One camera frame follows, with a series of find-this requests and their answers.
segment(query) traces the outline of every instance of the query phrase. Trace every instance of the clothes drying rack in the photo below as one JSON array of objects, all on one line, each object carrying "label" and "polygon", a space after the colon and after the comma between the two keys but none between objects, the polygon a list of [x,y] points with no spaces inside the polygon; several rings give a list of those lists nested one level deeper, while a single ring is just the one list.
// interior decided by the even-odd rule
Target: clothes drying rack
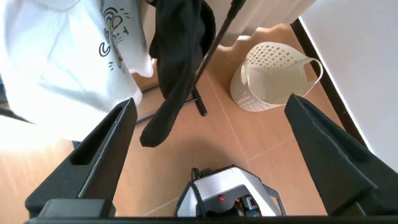
[{"label": "clothes drying rack", "polygon": [[[195,87],[193,87],[193,90],[192,90],[192,93],[191,93],[192,99],[191,100],[187,100],[184,103],[184,106],[185,106],[187,104],[195,102],[196,105],[197,105],[197,108],[199,110],[199,113],[202,116],[206,116],[207,115],[207,109],[206,109],[206,106],[205,106],[205,104],[204,104],[204,102],[203,102],[203,100],[202,100],[202,98],[201,98],[201,96],[200,96],[200,94],[199,94],[199,92],[198,92],[198,90],[196,88],[196,84],[198,83],[200,77],[203,75],[203,72],[205,71],[205,69],[206,69],[207,65],[209,64],[212,56],[214,55],[214,53],[217,50],[217,46],[220,44],[220,42],[223,39],[226,31],[228,30],[228,28],[231,25],[232,21],[234,20],[234,18],[238,14],[239,10],[241,10],[241,8],[243,7],[243,4],[244,4],[245,1],[246,0],[232,0],[231,7],[228,10],[228,13],[227,13],[226,18],[225,18],[225,20],[223,22],[223,25],[221,26],[220,31],[218,32],[216,38],[214,39],[212,45],[210,46],[210,49],[209,49],[206,57],[203,59],[201,65],[200,65],[200,67],[199,67],[199,69],[197,71],[197,76],[196,76],[196,79],[195,79]],[[148,92],[150,92],[152,90],[156,90],[156,89],[158,89],[158,87],[159,87],[159,85],[156,85],[156,86],[150,87],[150,88],[148,88],[146,90],[143,90],[142,94],[148,93]],[[146,116],[145,118],[138,119],[137,120],[137,124],[141,124],[141,123],[143,123],[145,121],[148,121],[148,120],[152,119],[154,117],[154,115],[155,114],[152,114],[152,115]]]}]

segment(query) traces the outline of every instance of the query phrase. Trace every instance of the rack leg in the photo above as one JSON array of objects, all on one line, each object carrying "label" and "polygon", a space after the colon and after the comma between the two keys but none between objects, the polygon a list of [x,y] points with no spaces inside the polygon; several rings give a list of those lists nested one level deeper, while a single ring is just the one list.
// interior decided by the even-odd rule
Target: rack leg
[{"label": "rack leg", "polygon": [[207,115],[206,106],[205,106],[205,104],[203,103],[203,100],[201,100],[201,96],[200,96],[200,94],[199,94],[199,92],[198,92],[198,90],[197,90],[196,87],[193,88],[193,90],[192,90],[192,97],[193,97],[194,99],[196,99],[196,100],[195,100],[195,103],[196,103],[196,105],[197,105],[197,107],[198,107],[198,110],[199,110],[200,115],[201,115],[201,116],[206,116],[206,115]]}]

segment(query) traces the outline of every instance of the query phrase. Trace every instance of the black fabric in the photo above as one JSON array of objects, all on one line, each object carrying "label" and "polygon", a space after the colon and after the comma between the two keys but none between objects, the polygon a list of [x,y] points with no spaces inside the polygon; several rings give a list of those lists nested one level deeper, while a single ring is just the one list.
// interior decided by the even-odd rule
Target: black fabric
[{"label": "black fabric", "polygon": [[192,92],[196,70],[215,36],[215,20],[202,0],[152,1],[156,6],[155,36],[149,55],[157,58],[162,106],[144,128],[143,146],[162,143]]},{"label": "black fabric", "polygon": [[396,172],[308,100],[290,96],[285,114],[329,215],[398,214]]}]

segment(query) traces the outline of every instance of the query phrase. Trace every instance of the perforated basket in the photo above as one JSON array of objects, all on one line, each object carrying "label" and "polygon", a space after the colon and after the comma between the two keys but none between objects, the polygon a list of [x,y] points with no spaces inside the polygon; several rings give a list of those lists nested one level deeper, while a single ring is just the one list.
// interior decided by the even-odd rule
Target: perforated basket
[{"label": "perforated basket", "polygon": [[[303,66],[316,61],[318,79],[308,82]],[[264,111],[286,104],[294,93],[305,96],[323,75],[321,63],[285,44],[263,42],[254,46],[235,72],[230,86],[232,99],[247,111]]]}]

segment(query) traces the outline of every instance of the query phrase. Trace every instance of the red light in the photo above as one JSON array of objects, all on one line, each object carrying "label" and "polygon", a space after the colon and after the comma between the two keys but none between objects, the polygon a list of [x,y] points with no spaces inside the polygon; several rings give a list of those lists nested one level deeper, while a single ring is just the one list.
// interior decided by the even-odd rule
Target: red light
[{"label": "red light", "polygon": [[222,196],[222,195],[220,195],[220,196],[218,197],[218,200],[220,200],[221,203],[224,203],[224,202],[225,202],[225,197]]}]

